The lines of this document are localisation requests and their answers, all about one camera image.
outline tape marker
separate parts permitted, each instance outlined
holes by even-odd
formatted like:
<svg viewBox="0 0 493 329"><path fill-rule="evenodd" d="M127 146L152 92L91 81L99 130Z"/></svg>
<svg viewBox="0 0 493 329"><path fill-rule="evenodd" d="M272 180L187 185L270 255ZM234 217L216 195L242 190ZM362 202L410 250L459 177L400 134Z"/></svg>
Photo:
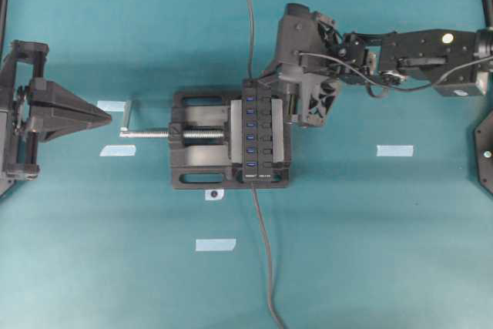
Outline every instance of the tape marker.
<svg viewBox="0 0 493 329"><path fill-rule="evenodd" d="M98 108L106 112L123 112L125 110L125 102L98 100Z"/></svg>
<svg viewBox="0 0 493 329"><path fill-rule="evenodd" d="M197 239L196 252L229 252L234 250L236 239Z"/></svg>
<svg viewBox="0 0 493 329"><path fill-rule="evenodd" d="M105 146L99 156L101 157L128 157L135 156L136 146Z"/></svg>
<svg viewBox="0 0 493 329"><path fill-rule="evenodd" d="M412 157L414 146L377 146L377 157Z"/></svg>

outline teal mat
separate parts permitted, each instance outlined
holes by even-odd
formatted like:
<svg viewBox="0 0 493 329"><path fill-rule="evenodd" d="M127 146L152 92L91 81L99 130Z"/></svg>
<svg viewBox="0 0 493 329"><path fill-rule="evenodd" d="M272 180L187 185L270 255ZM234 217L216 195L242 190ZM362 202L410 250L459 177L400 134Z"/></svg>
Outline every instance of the teal mat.
<svg viewBox="0 0 493 329"><path fill-rule="evenodd" d="M287 2L342 32L484 24L481 0L254 0L256 73ZM134 127L167 126L177 89L240 85L246 10L244 0L10 0L6 41L47 42L47 78L94 103L139 99ZM326 127L293 130L290 187L259 192L290 328L491 326L493 202L471 136L490 106L347 87ZM172 190L167 143L119 139L121 113L113 119L41 145L40 178L0 203L0 327L274 327L250 192L211 203ZM110 144L136 155L99 157ZM414 156L376 157L381 144ZM196 253L206 238L236 247Z"/></svg>

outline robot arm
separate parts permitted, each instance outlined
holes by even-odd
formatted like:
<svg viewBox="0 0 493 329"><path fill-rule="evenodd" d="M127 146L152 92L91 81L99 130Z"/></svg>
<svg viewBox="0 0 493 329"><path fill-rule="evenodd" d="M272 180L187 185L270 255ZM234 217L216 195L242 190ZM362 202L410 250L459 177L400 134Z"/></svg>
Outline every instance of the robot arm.
<svg viewBox="0 0 493 329"><path fill-rule="evenodd" d="M284 104L284 119L322 126L343 83L366 86L375 98L390 90L433 87L443 96L484 95L493 32L432 29L382 35L338 34L335 21L304 5L288 4L273 61L260 78ZM370 51L380 47L380 55ZM404 88L406 79L428 84ZM383 89L373 92L374 86Z"/></svg>

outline cable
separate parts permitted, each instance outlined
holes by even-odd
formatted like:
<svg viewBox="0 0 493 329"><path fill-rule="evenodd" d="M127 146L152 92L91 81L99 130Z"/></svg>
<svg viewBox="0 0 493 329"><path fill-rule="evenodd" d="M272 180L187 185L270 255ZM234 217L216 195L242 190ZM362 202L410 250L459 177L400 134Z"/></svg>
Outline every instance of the cable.
<svg viewBox="0 0 493 329"><path fill-rule="evenodd" d="M252 0L246 0L246 4L248 6L248 19L250 23L250 45L248 52L248 77L253 79L253 47L255 46L255 19L253 18L253 2ZM262 211L260 210L259 200L257 197L257 191L255 189L255 185L252 183L252 194L253 194L253 203L255 204L255 208L257 209L257 216L259 219L260 232L262 233L262 240L265 246L265 254L267 257L267 269L268 269L268 277L267 277L267 306L269 307L270 314L274 321L276 321L277 326L280 329L284 329L284 324L279 314L276 312L276 309L273 304L273 269L272 269L272 253L270 251L270 243L269 237L267 235L267 230L265 228L265 223L263 222Z"/></svg>
<svg viewBox="0 0 493 329"><path fill-rule="evenodd" d="M344 61L341 61L340 59L338 58L334 58L334 57L331 57L329 55L324 55L324 54L317 54L317 53L304 53L304 52L301 52L300 55L308 55L308 56L311 56L311 57L317 57L317 58L322 58L322 59L328 59L332 62L336 62L340 65L343 65L344 67L350 69L351 71L353 71L354 73L356 73L358 76L360 76L366 83L369 83L371 85L376 85L376 86L380 86L382 88L385 88L385 89L393 89L393 90L396 90L398 92L417 92L419 90L424 90L424 89L428 89L428 88L431 88L433 86L436 86L438 84L440 84L441 82L443 82L447 77L449 77L450 74L458 71L459 69L465 69L466 67L469 67L471 65L477 65L479 63L483 63L483 62L487 62L487 61L490 61L493 59L493 55L489 56L489 57L485 57L485 58L481 58L481 59L476 59L475 61L472 61L472 62L468 62L468 63L464 63L463 65L458 65L456 67L454 67L453 69L449 69L446 73L444 73L442 76L440 76L440 78L434 82L430 82L428 84L425 84L425 85L422 85L422 86L416 86L415 88L400 88L398 86L390 86L390 85L385 85L385 84L382 84L382 83L379 83L379 82L376 82L372 79L369 79L368 77L366 77L364 74L362 74L361 72L359 72L357 69L355 69L352 65L349 65L347 64L346 62Z"/></svg>
<svg viewBox="0 0 493 329"><path fill-rule="evenodd" d="M255 19L253 18L253 1L246 0L248 6L248 20L250 23L250 46L248 51L248 77L253 79L253 47L255 46Z"/></svg>
<svg viewBox="0 0 493 329"><path fill-rule="evenodd" d="M259 199L257 197L257 190L255 189L255 185L252 182L252 194L253 194L253 203L255 204L255 208L257 209L257 217L259 218L260 232L262 233L263 245L265 246L265 254L267 257L267 306L269 307L270 315L276 321L276 324L279 329L284 329L284 324L279 314L276 312L276 308L273 303L273 269L272 269L272 253L270 251L270 243L269 236L267 235L267 230L265 228L265 223L263 222L262 211L260 210Z"/></svg>

